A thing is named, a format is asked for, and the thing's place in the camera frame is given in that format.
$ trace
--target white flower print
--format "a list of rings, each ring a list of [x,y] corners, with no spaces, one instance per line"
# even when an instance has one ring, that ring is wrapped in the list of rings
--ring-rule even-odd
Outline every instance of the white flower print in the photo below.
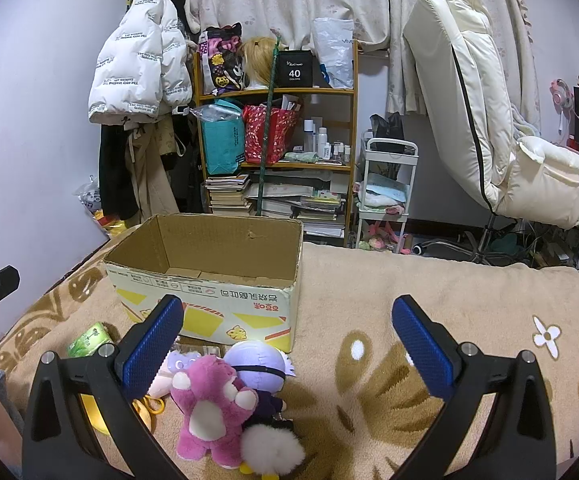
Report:
[[[538,347],[547,345],[549,354],[552,359],[558,359],[558,347],[556,346],[556,338],[561,335],[561,329],[556,325],[550,325],[545,328],[543,322],[537,316],[533,316],[534,324],[538,330],[538,334],[534,334],[534,344]]]

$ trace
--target blue gripper pad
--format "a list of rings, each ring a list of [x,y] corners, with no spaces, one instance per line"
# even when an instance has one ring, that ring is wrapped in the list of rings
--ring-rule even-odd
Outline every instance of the blue gripper pad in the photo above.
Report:
[[[429,394],[449,400],[461,368],[454,338],[444,326],[432,322],[409,295],[394,301],[392,325]]]
[[[165,295],[147,319],[129,329],[119,343],[114,370],[127,400],[142,399],[182,328],[180,299]]]

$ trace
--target metal screw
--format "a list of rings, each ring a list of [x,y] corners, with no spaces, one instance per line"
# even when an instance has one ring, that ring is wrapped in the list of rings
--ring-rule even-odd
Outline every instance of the metal screw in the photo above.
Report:
[[[465,355],[474,356],[478,353],[478,347],[474,343],[463,343],[460,346],[461,352]]]
[[[111,343],[105,343],[103,346],[98,348],[98,355],[101,357],[109,357],[114,353],[116,347]]]
[[[526,363],[533,363],[536,360],[536,356],[534,355],[534,352],[531,352],[529,350],[523,350],[521,352],[521,358],[526,362]]]
[[[54,360],[54,357],[55,354],[51,351],[48,351],[42,354],[42,356],[40,357],[40,361],[42,362],[42,364],[48,365],[50,364],[51,361]]]

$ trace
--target teddy bear's belly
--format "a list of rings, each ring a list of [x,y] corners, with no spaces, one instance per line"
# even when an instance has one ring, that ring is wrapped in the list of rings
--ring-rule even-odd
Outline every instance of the teddy bear's belly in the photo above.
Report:
[[[223,438],[227,430],[222,410],[209,400],[199,400],[189,417],[189,433],[205,442]]]

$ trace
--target white utility cart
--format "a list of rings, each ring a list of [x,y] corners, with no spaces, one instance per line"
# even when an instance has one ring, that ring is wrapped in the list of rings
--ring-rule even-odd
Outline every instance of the white utility cart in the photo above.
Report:
[[[413,155],[405,155],[404,153],[390,153],[390,152],[378,152],[373,149],[374,144],[377,143],[390,143],[390,144],[400,144],[401,146],[408,146],[413,148]],[[386,162],[389,164],[400,164],[401,169],[403,166],[408,166],[410,169],[409,182],[402,182],[402,184],[407,184],[407,200],[405,201],[405,212],[402,214],[387,214],[389,207],[382,209],[370,208],[365,205],[365,195],[366,190],[363,183],[367,183],[369,176],[369,165],[372,162]],[[367,141],[367,147],[365,149],[365,170],[364,178],[361,183],[361,190],[359,190],[359,225],[356,235],[356,248],[359,248],[359,243],[361,241],[361,236],[363,232],[363,221],[367,220],[378,220],[378,221],[388,221],[388,222],[399,222],[401,224],[400,235],[398,238],[398,247],[396,252],[400,253],[403,248],[403,235],[405,234],[405,223],[407,222],[407,217],[409,216],[409,206],[412,199],[412,189],[413,189],[413,179],[416,175],[416,165],[418,164],[418,146],[413,142],[408,140],[398,140],[398,139],[386,139],[377,137],[374,139],[369,139]]]

